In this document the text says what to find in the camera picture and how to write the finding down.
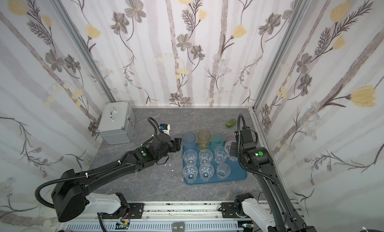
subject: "green object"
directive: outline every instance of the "green object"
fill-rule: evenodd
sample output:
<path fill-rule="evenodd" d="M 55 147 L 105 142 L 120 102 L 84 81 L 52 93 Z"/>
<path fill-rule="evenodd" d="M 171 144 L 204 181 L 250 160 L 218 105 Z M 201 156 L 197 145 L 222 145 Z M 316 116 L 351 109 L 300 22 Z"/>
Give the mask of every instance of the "green object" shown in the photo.
<path fill-rule="evenodd" d="M 227 128 L 230 128 L 230 127 L 232 127 L 235 124 L 236 124 L 236 120 L 235 119 L 231 119 L 225 125 L 227 126 Z"/>

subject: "case lid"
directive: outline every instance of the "case lid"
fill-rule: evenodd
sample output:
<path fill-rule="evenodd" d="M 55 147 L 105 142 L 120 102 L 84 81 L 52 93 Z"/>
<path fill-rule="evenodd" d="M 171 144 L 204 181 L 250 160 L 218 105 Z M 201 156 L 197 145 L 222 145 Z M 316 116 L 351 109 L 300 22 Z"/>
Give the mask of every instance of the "case lid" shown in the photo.
<path fill-rule="evenodd" d="M 131 106 L 128 102 L 116 102 L 105 105 L 103 115 L 98 127 L 100 135 L 124 133 L 128 124 Z"/>

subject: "clear glass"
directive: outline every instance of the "clear glass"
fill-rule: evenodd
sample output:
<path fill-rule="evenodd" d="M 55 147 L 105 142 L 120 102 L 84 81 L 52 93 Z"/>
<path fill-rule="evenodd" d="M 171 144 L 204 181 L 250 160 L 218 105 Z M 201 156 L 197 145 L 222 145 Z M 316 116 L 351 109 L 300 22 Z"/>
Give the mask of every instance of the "clear glass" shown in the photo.
<path fill-rule="evenodd" d="M 191 133 L 191 132 L 185 133 L 182 139 L 183 139 L 185 151 L 190 149 L 195 149 L 196 135 L 194 133 Z"/>
<path fill-rule="evenodd" d="M 213 157 L 214 157 L 214 154 L 210 150 L 203 149 L 199 153 L 200 164 L 211 163 Z"/>
<path fill-rule="evenodd" d="M 227 152 L 225 151 L 225 148 L 223 146 L 217 147 L 215 149 L 215 162 L 216 163 L 223 163 L 228 157 Z"/>
<path fill-rule="evenodd" d="M 184 152 L 183 159 L 186 164 L 196 165 L 197 162 L 197 153 L 195 150 L 187 150 Z"/>
<path fill-rule="evenodd" d="M 229 160 L 230 160 L 230 161 L 237 161 L 237 157 L 235 157 L 235 156 L 230 156 L 230 155 L 229 155 L 229 152 L 231 151 L 231 145 L 232 145 L 232 142 L 236 142 L 236 141 L 234 141 L 234 140 L 229 140 L 228 142 L 225 143 L 224 148 L 225 148 L 225 151 L 226 151 L 227 154 L 228 154 L 228 158 L 229 158 Z"/>
<path fill-rule="evenodd" d="M 209 163 L 203 163 L 199 168 L 200 178 L 204 181 L 208 181 L 214 176 L 215 169 Z"/>
<path fill-rule="evenodd" d="M 211 141 L 211 133 L 207 130 L 201 130 L 197 134 L 197 138 L 199 139 L 199 149 L 208 149 L 209 142 Z"/>
<path fill-rule="evenodd" d="M 231 174 L 231 167 L 227 163 L 221 163 L 216 168 L 216 175 L 219 179 L 225 179 Z"/>
<path fill-rule="evenodd" d="M 217 147 L 223 146 L 224 141 L 225 141 L 225 138 L 222 134 L 214 133 L 211 138 L 212 151 L 215 151 Z"/>
<path fill-rule="evenodd" d="M 197 167 L 193 164 L 188 164 L 183 168 L 185 181 L 193 182 L 197 179 Z"/>

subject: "black mounting plate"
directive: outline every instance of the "black mounting plate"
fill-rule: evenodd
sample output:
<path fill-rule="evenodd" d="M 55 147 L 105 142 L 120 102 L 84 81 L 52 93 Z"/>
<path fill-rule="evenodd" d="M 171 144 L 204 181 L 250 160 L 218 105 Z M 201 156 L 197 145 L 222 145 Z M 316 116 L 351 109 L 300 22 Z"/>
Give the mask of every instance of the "black mounting plate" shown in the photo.
<path fill-rule="evenodd" d="M 220 211 L 224 219 L 240 218 L 236 214 L 235 203 L 233 202 L 221 203 Z"/>
<path fill-rule="evenodd" d="M 144 203 L 130 203 L 129 206 L 131 207 L 131 212 L 129 215 L 124 219 L 141 219 L 141 216 L 143 214 L 143 208 Z M 102 219 L 119 219 L 116 215 L 112 214 L 101 214 Z"/>

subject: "case handle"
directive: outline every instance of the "case handle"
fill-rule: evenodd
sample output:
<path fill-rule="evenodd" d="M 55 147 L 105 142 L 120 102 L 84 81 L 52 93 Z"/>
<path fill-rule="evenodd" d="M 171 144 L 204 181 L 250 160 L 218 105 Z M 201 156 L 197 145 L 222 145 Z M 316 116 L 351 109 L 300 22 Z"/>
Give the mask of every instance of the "case handle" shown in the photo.
<path fill-rule="evenodd" d="M 111 109 L 111 120 L 113 121 L 113 117 L 112 117 L 112 112 L 116 112 L 116 109 L 115 109 L 115 107 L 112 107 L 112 109 Z"/>

